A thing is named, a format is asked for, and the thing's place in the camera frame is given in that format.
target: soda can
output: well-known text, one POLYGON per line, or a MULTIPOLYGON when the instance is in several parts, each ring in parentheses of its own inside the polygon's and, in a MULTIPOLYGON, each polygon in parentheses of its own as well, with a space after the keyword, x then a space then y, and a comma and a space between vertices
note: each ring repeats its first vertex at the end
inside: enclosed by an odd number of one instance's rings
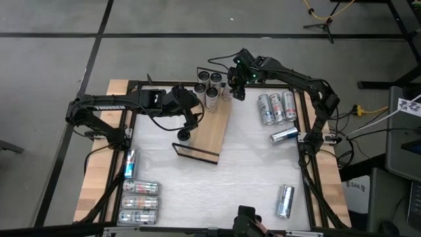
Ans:
POLYGON ((136 150, 127 151, 126 166, 124 167, 124 178, 135 178, 136 175, 136 150))
POLYGON ((221 97, 225 101, 229 101, 232 99, 232 95, 234 93, 230 93, 230 90, 232 90, 231 86, 228 85, 228 83, 225 84, 224 89, 222 90, 221 97))
POLYGON ((157 210, 159 208, 159 197, 126 195, 121 199, 121 208, 157 210))
POLYGON ((259 109, 262 117, 263 124, 271 125, 275 123, 275 116, 272 112, 272 106, 270 106, 269 95, 259 95, 259 109))
POLYGON ((203 105, 206 103, 206 85, 203 83, 197 83, 194 87, 197 98, 202 102, 203 105))
POLYGON ((219 73, 212 73, 210 76, 210 87, 213 87, 218 90, 218 93, 221 91, 222 87, 222 76, 219 73))
POLYGON ((283 185, 281 188, 283 190, 276 214, 283 219, 289 219, 289 216, 291 215, 292 199, 294 197, 294 187, 283 185))
POLYGON ((272 111, 275 116, 275 123, 281 124, 285 122, 285 112, 282 107, 281 96, 278 93, 273 93, 269 96, 270 104, 272 106, 272 111))
POLYGON ((201 71, 197 75, 198 83, 202 83, 206 86, 206 89, 209 88, 209 72, 201 71))
POLYGON ((143 180, 125 180, 123 182, 123 191, 135 193, 135 194, 159 194, 159 183, 152 181, 143 180))
POLYGON ((156 210, 121 210, 118 222, 121 224, 156 224, 158 211, 156 210))
POLYGON ((297 110, 295 108, 294 94, 290 91, 282 93, 282 104, 285 109, 285 118, 287 121, 297 119, 297 110))
POLYGON ((190 146, 191 136, 190 136, 190 132, 188 130, 181 129, 180 131, 178 131, 177 138, 178 138, 178 141, 179 141, 180 144, 190 146))
POLYGON ((209 88, 206 90, 206 108, 213 113, 218 108, 218 90, 209 88))
POLYGON ((288 138, 296 138, 298 136, 298 129, 296 127, 288 128, 280 132, 276 132, 269 136, 270 143, 276 145, 282 143, 288 138))

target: wooden table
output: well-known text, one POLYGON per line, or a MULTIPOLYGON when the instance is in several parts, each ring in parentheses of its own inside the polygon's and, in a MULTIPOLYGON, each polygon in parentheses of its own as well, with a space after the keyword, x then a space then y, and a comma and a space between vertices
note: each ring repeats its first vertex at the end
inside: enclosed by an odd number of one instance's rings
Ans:
MULTIPOLYGON (((111 80, 107 95, 124 95, 126 94, 128 87, 128 80, 111 80)), ((311 106, 310 97, 306 94, 306 106, 309 114, 310 124, 313 124, 315 119, 314 109, 311 106)), ((301 110, 301 102, 298 93, 295 94, 295 101, 297 104, 297 112, 299 115, 299 124, 301 131, 305 131, 303 112, 301 110)), ((122 112, 121 111, 103 111, 101 113, 101 119, 109 123, 113 127, 118 127, 122 112)), ((126 119, 126 125, 129 126, 131 112, 128 112, 126 119)), ((325 125, 324 132, 329 133, 328 125, 325 125)), ((105 139, 95 140, 92 146, 92 150, 99 147, 103 147, 107 144, 105 139)), ((322 149, 331 151, 334 153, 334 149, 330 145, 323 145, 322 149)), ((123 152, 118 155, 117 164, 121 164, 123 152)), ((84 183, 79 196, 78 206, 74 215, 74 220, 79 221, 84 218, 90 211, 90 209, 96 204, 98 199, 102 196, 105 191, 107 183, 107 177, 111 165, 112 150, 104 149, 94 153, 89 158, 84 183)), ((319 152, 316 155, 318 163, 318 170, 320 174, 320 181, 322 184, 323 196, 329 203, 330 207, 334 210, 336 215, 344 222, 347 226, 351 226, 351 222, 348 216, 347 204, 345 202, 345 196, 343 195, 341 179, 339 177, 339 171, 337 169, 337 163, 335 157, 329 153, 319 152)), ((111 220, 112 207, 114 205, 115 194, 113 194, 109 201, 109 206, 105 216, 106 221, 111 220)), ((317 226, 322 226, 320 211, 318 204, 314 196, 312 197, 312 204, 314 209, 314 218, 317 226)))

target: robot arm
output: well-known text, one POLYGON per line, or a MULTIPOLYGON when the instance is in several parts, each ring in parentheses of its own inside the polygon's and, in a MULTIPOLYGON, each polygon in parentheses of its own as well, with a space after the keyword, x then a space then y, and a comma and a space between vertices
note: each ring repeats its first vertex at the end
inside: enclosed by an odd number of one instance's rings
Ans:
POLYGON ((281 65, 271 57, 258 56, 254 58, 246 49, 242 49, 235 57, 236 67, 228 72, 228 84, 233 89, 233 97, 243 101, 245 86, 253 82, 280 80, 292 85, 310 95, 312 106, 316 111, 316 120, 312 130, 304 138, 304 150, 309 155, 316 155, 323 144, 322 129, 339 104, 339 98, 323 79, 312 79, 294 72, 281 65))
POLYGON ((112 149, 124 151, 129 148, 125 131, 102 121, 93 114, 94 111, 131 110, 151 119, 183 115, 186 118, 184 128, 193 130, 197 128, 197 118, 201 113, 193 114, 191 108, 199 103, 196 95, 182 85, 174 86, 168 93, 165 90, 138 90, 128 95, 84 95, 70 102, 66 122, 75 126, 85 125, 105 136, 112 149))

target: gray floor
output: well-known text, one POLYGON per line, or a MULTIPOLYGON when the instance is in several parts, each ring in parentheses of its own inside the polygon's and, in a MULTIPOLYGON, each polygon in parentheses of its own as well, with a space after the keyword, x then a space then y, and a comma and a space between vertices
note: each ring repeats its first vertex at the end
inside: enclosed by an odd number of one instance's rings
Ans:
MULTIPOLYGON (((406 3, 395 2, 408 29, 416 29, 406 3)), ((310 3, 320 16, 334 7, 329 1, 310 3)), ((0 32, 96 33, 106 4, 106 0, 3 0, 0 32)), ((317 22, 300 1, 120 0, 114 2, 105 31, 296 34, 313 33, 302 25, 317 22)), ((334 19, 332 32, 395 34, 399 29, 385 5, 356 3, 334 19)), ((22 155, 0 151, 0 228, 32 223, 64 128, 67 104, 78 91, 93 41, 0 38, 0 139, 26 149, 22 155)), ((392 81, 416 64, 401 41, 336 40, 332 45, 322 39, 103 39, 87 93, 104 94, 110 79, 144 80, 147 73, 154 80, 194 80, 196 66, 214 68, 206 63, 208 58, 242 47, 326 79, 341 98, 341 113, 353 104, 368 111, 387 106, 388 92, 358 90, 356 82, 392 81)), ((372 117, 351 117, 345 131, 372 117)), ((359 141, 369 156, 384 152, 384 134, 359 141)), ((72 138, 46 224, 71 223, 90 146, 89 140, 72 138)), ((345 143, 336 147, 337 154, 347 150, 345 143)), ((356 153, 355 161, 364 159, 356 153)))

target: wooden board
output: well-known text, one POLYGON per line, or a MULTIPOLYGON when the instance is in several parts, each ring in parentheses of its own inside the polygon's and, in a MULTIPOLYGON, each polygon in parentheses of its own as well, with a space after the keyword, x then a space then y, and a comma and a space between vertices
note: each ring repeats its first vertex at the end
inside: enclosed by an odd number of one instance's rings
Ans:
MULTIPOLYGON (((295 102, 298 109, 298 119, 300 124, 300 130, 305 131, 303 113, 300 113, 301 102, 299 99, 298 92, 295 92, 295 102)), ((316 115, 314 114, 314 108, 311 105, 310 96, 305 93, 305 102, 307 106, 307 112, 309 115, 309 122, 312 126, 316 115)), ((326 123, 323 127, 323 133, 330 133, 329 124, 326 123)), ((321 149, 335 153, 334 147, 331 145, 322 145, 321 149)), ((339 176, 339 170, 337 169, 337 161, 334 156, 329 153, 319 151, 316 154, 316 160, 318 165, 318 172, 320 176, 320 182, 322 184, 322 191, 324 199, 329 203, 329 206, 335 212, 335 214, 341 219, 341 221, 347 226, 351 226, 351 220, 349 219, 347 203, 343 194, 341 177, 339 176)), ((318 206, 317 199, 312 195, 312 204, 314 210, 314 218, 316 226, 322 226, 320 217, 320 209, 318 206)), ((333 228, 333 224, 329 221, 329 227, 333 228)))
MULTIPOLYGON (((208 161, 211 163, 218 163, 219 153, 222 149, 222 142, 228 117, 231 111, 231 101, 224 101, 221 97, 218 99, 218 107, 215 113, 209 112, 205 109, 205 116, 199 123, 199 126, 191 131, 191 145, 200 150, 208 151, 214 154, 204 153, 202 151, 195 151, 192 149, 178 148, 180 155, 188 155, 196 157, 196 159, 208 161)), ((200 105, 192 109, 193 113, 201 113, 200 105)))
MULTIPOLYGON (((123 95, 126 93, 127 85, 128 80, 111 80, 107 91, 107 95, 123 95)), ((312 125, 315 120, 314 109, 311 106, 310 97, 306 94, 305 98, 310 124, 312 125)), ((301 104, 298 97, 298 93, 295 94, 295 101, 297 103, 298 119, 301 125, 300 129, 305 130, 303 120, 304 118, 303 113, 301 111, 301 104)), ((105 111, 101 113, 101 119, 103 119, 105 122, 109 123, 113 127, 118 127, 120 117, 121 112, 119 111, 105 111)), ((325 125, 324 132, 329 133, 328 125, 325 125)), ((97 149, 98 147, 104 146, 106 144, 107 142, 105 140, 96 140, 93 143, 92 149, 97 149)), ((332 146, 323 145, 322 149, 334 153, 334 149, 332 146)), ((105 149, 98 153, 94 153, 91 156, 91 159, 89 160, 89 163, 87 165, 84 183, 82 184, 82 190, 80 192, 79 202, 74 216, 75 221, 84 218, 88 214, 89 210, 96 204, 98 199, 104 193, 108 171, 111 165, 111 157, 112 151, 109 149, 105 149)), ((328 153, 319 152, 316 155, 316 159, 318 163, 320 181, 322 183, 322 191, 324 198, 329 203, 330 207, 339 216, 342 222, 344 222, 348 226, 351 226, 351 222, 348 216, 347 204, 345 202, 345 196, 343 194, 341 179, 339 177, 339 171, 337 169, 335 157, 332 157, 332 155, 328 153)), ((113 197, 111 197, 111 200, 109 202, 109 208, 106 216, 107 221, 111 219, 110 213, 112 212, 112 204, 114 203, 113 200, 114 195, 113 197)), ((320 211, 314 197, 312 199, 312 203, 314 208, 316 225, 322 226, 320 220, 320 211)))

